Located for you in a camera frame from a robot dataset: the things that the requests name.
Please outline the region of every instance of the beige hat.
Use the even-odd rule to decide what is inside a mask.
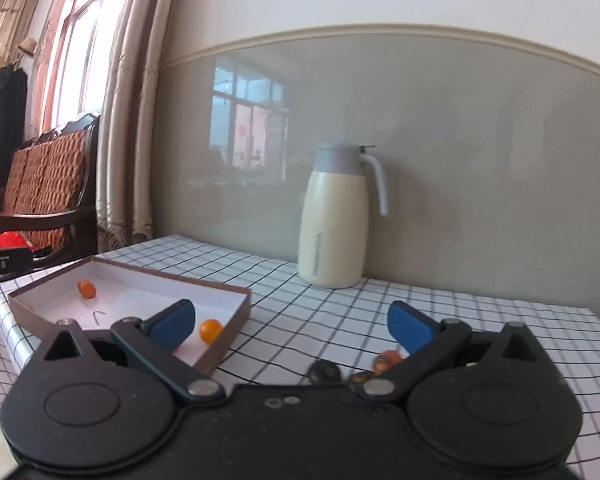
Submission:
[[[38,46],[38,42],[33,38],[25,38],[21,44],[18,45],[18,50],[27,54],[27,56],[33,57],[33,54],[36,52],[36,47]]]

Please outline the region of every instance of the wooden bench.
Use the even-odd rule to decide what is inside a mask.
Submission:
[[[13,156],[7,185],[0,189],[0,234],[20,231],[46,253],[34,259],[32,270],[97,253],[99,124],[99,118],[81,118],[30,141]]]

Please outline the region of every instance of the hanging jacket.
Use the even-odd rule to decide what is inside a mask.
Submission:
[[[13,65],[0,69],[0,189],[7,184],[13,153],[22,145],[27,74]]]

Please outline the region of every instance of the blue gripper pad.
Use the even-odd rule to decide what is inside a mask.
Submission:
[[[438,322],[403,301],[391,303],[386,324],[395,341],[409,354],[431,342],[441,330]]]
[[[142,321],[141,330],[160,348],[173,352],[195,329],[195,307],[179,300],[155,316]]]

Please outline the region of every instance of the checkered tablecloth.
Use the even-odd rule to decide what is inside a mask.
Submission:
[[[407,301],[437,320],[461,318],[477,330],[499,332],[503,323],[522,320],[557,364],[584,412],[568,462],[582,478],[600,480],[600,320],[588,309],[368,279],[352,288],[331,290],[304,283],[295,264],[180,236],[103,256],[253,291],[251,317],[214,374],[228,388],[243,382],[297,384],[316,358],[336,362],[348,374],[369,369],[378,352],[404,352],[386,327],[394,300]],[[0,403],[39,343],[14,322],[6,294],[49,272],[0,285]]]

